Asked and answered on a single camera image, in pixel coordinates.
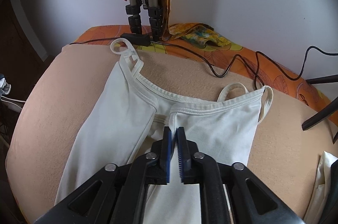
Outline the white camisole top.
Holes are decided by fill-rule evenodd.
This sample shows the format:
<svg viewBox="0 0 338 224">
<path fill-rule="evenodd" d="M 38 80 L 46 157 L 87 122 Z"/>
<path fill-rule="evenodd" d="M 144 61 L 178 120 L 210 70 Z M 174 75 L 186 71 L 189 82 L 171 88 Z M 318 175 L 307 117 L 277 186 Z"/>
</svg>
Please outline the white camisole top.
<svg viewBox="0 0 338 224">
<path fill-rule="evenodd" d="M 186 138 L 217 162 L 246 164 L 257 126 L 269 112 L 273 90 L 248 91 L 239 82 L 225 86 L 216 101 L 166 91 L 142 73 L 143 61 L 124 38 L 126 49 L 110 73 L 104 90 L 80 128 L 56 195 L 60 203 L 98 170 L 123 166 L 150 150 L 168 127 L 183 127 Z"/>
</svg>

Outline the folded white garment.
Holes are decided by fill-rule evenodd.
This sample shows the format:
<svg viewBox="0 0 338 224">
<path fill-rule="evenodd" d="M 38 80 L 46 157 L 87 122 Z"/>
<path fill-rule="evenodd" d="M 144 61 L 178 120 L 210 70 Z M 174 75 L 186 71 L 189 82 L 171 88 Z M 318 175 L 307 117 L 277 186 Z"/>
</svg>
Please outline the folded white garment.
<svg viewBox="0 0 338 224">
<path fill-rule="evenodd" d="M 331 166 L 335 162 L 337 162 L 337 157 L 326 151 L 322 153 L 317 166 L 312 196 L 304 217 L 305 223 L 319 223 L 320 221 L 331 189 Z"/>
</svg>

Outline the beige blanket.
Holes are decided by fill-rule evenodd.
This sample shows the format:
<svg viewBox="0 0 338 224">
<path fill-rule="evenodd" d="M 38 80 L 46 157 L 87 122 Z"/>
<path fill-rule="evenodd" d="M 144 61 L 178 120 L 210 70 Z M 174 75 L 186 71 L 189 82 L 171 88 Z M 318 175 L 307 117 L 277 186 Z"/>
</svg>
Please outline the beige blanket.
<svg viewBox="0 0 338 224">
<path fill-rule="evenodd" d="M 252 88 L 250 79 L 235 73 L 214 77 L 201 62 L 144 50 L 139 55 L 144 77 L 180 95 L 213 101 L 231 82 Z M 117 60 L 108 46 L 65 46 L 27 98 L 6 157 L 9 184 L 27 222 L 54 205 L 76 134 Z M 311 199 L 321 154 L 337 154 L 333 123 L 323 121 L 302 130 L 303 121 L 313 113 L 303 102 L 275 91 L 248 162 L 249 169 L 299 216 Z"/>
</svg>

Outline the black mini tripod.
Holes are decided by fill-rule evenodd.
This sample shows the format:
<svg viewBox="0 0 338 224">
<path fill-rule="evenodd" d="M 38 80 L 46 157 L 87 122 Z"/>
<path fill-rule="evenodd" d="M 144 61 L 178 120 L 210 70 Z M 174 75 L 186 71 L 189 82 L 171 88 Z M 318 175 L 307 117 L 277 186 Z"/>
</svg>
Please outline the black mini tripod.
<svg viewBox="0 0 338 224">
<path fill-rule="evenodd" d="M 306 82 L 309 85 L 337 83 L 337 74 L 324 77 L 310 78 L 307 79 Z M 320 102 L 319 105 L 315 106 L 315 110 L 317 112 L 312 117 L 306 119 L 302 123 L 301 128 L 303 131 L 311 129 L 318 123 L 321 123 L 325 119 L 329 118 L 334 113 L 337 113 L 337 97 L 330 102 L 326 103 Z"/>
</svg>

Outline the orange floral bed sheet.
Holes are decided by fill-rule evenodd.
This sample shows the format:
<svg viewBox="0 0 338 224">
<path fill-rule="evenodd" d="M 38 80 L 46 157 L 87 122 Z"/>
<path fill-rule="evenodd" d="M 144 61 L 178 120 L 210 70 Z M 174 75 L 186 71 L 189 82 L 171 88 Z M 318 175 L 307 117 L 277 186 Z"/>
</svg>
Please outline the orange floral bed sheet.
<svg viewBox="0 0 338 224">
<path fill-rule="evenodd" d="M 143 26 L 143 33 L 150 33 L 149 26 Z M 201 50 L 180 38 L 176 40 L 159 40 L 150 46 L 137 46 L 138 50 L 165 53 L 177 57 L 189 58 L 196 61 L 206 60 L 212 66 L 218 68 L 218 74 L 229 68 L 231 72 L 242 76 L 256 79 L 258 84 L 265 84 L 273 89 L 289 95 L 311 109 L 320 102 L 326 103 L 331 100 L 320 90 L 306 82 L 306 79 L 298 77 L 282 65 L 274 64 L 261 54 L 242 46 L 240 51 L 232 50 Z"/>
</svg>

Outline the white clip desk lamp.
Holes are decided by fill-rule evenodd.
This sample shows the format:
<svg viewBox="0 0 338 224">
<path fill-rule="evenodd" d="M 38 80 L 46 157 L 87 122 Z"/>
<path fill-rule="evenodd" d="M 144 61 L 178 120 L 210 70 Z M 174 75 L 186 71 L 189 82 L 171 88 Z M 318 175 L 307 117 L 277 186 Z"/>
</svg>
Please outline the white clip desk lamp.
<svg viewBox="0 0 338 224">
<path fill-rule="evenodd" d="M 11 91 L 11 85 L 6 81 L 3 74 L 0 74 L 0 95 L 8 95 Z"/>
</svg>

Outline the yellow green floral cloth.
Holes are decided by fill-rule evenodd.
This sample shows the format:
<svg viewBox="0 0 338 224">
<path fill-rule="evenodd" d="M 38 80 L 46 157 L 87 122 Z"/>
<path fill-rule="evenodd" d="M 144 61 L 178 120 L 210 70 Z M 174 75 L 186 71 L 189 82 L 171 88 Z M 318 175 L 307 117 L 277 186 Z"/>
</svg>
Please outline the yellow green floral cloth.
<svg viewBox="0 0 338 224">
<path fill-rule="evenodd" d="M 168 27 L 168 34 L 170 41 L 180 38 L 206 51 L 215 49 L 240 51 L 243 48 L 204 23 L 176 23 Z"/>
</svg>

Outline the folded silver tripod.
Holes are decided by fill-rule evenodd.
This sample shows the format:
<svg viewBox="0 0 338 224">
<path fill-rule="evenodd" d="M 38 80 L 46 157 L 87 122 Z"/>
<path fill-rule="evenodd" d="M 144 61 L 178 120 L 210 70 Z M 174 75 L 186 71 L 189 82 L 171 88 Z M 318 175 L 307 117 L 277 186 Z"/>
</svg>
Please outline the folded silver tripod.
<svg viewBox="0 0 338 224">
<path fill-rule="evenodd" d="M 162 36 L 163 31 L 163 8 L 161 0 L 129 0 L 129 5 L 126 5 L 125 10 L 128 15 L 130 33 L 143 33 L 142 20 L 140 17 L 141 9 L 148 11 L 151 32 L 147 33 L 152 41 L 158 41 Z"/>
</svg>

